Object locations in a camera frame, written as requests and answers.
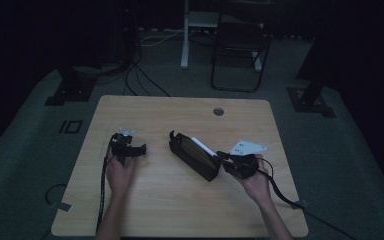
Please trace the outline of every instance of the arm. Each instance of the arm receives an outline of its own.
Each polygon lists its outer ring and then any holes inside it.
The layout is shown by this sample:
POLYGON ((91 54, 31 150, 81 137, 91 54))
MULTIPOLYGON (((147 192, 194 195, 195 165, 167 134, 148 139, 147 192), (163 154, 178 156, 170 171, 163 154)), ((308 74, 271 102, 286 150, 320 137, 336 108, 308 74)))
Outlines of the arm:
MULTIPOLYGON (((268 172, 263 160, 258 160, 260 170, 268 172)), ((264 223, 272 239, 293 239, 286 228, 270 196, 269 180, 262 174, 256 173, 247 179, 236 178, 244 187, 248 196, 258 205, 264 223)))
POLYGON ((135 165, 135 158, 126 168, 116 159, 108 162, 106 175, 111 188, 111 199, 95 239, 120 239, 122 208, 134 175, 135 165))

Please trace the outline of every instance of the white marker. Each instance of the white marker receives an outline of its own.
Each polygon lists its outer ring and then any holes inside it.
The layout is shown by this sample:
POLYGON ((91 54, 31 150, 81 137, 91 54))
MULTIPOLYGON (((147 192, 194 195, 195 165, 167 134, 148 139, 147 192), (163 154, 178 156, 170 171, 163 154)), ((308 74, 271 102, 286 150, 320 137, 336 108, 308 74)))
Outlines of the white marker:
POLYGON ((202 142, 200 142, 198 139, 196 139, 195 137, 191 137, 191 140, 198 144, 198 146, 200 146, 202 149, 204 149, 204 151, 206 151, 208 154, 210 154, 211 156, 217 156, 217 154, 215 154, 213 151, 211 151, 211 149, 207 148, 207 146, 205 146, 202 142))

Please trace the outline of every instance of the hand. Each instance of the hand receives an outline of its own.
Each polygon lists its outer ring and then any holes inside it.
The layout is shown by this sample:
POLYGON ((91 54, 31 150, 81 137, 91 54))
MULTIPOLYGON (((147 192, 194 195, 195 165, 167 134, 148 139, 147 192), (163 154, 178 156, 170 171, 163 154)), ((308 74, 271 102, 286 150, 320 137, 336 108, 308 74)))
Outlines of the hand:
MULTIPOLYGON (((264 161, 262 160, 263 155, 256 154, 255 157, 258 159, 259 169, 268 173, 267 169, 264 167, 264 161)), ((253 176, 247 179, 235 178, 242 184, 248 196, 257 204, 272 201, 269 180, 263 174, 256 172, 253 176)))
POLYGON ((113 198, 123 198, 133 179, 134 170, 137 158, 132 158, 129 162, 126 161, 126 166, 123 166, 117 159, 117 156, 112 156, 107 165, 106 175, 108 184, 110 185, 113 198))

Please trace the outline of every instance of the dark background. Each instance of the dark background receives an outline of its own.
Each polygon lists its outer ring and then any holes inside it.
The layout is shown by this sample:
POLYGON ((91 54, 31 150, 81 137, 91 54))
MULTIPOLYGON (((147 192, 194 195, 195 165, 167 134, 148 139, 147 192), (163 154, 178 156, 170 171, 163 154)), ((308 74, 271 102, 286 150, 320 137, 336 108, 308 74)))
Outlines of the dark background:
MULTIPOLYGON (((220 4, 190 2, 191 10, 203 11, 216 10, 220 4)), ((340 92, 384 173, 384 1, 277 2, 284 8, 284 36, 316 37, 297 78, 319 81, 340 92)), ((111 51, 112 43, 121 38, 113 34, 115 28, 131 26, 131 15, 123 11, 126 4, 0 0, 0 135, 50 71, 66 65, 99 67, 122 58, 111 51)), ((140 27, 183 27, 183 1, 137 4, 140 27)))

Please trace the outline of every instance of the table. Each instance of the table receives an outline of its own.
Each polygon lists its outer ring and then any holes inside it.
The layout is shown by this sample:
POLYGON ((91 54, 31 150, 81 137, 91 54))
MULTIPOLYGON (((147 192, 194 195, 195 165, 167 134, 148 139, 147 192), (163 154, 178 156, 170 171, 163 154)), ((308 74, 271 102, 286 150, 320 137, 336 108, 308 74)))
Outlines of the table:
MULTIPOLYGON (((183 47, 182 57, 180 60, 180 68, 187 69, 189 66, 189 27, 207 27, 216 28, 218 20, 217 12, 203 12, 203 11, 189 11, 189 0, 185 0, 185 14, 184 14, 184 32, 183 32, 183 47)), ((252 53, 253 57, 257 56, 257 52, 252 53)), ((254 69, 256 72, 261 71, 260 58, 254 62, 254 69)))
MULTIPOLYGON (((100 175, 108 141, 119 127, 135 130, 133 146, 147 144, 139 159, 121 226, 123 236, 268 236, 257 205, 232 176, 220 169, 207 182, 169 148, 169 133, 201 140, 213 151, 229 151, 239 139, 264 144, 283 194, 298 200, 270 104, 264 100, 103 96, 96 108, 58 210, 56 236, 93 236, 100 200, 100 175), (217 116, 213 110, 224 110, 217 116)), ((105 209, 110 189, 106 187, 105 209)), ((308 233, 301 210, 272 193, 276 208, 295 237, 308 233)))

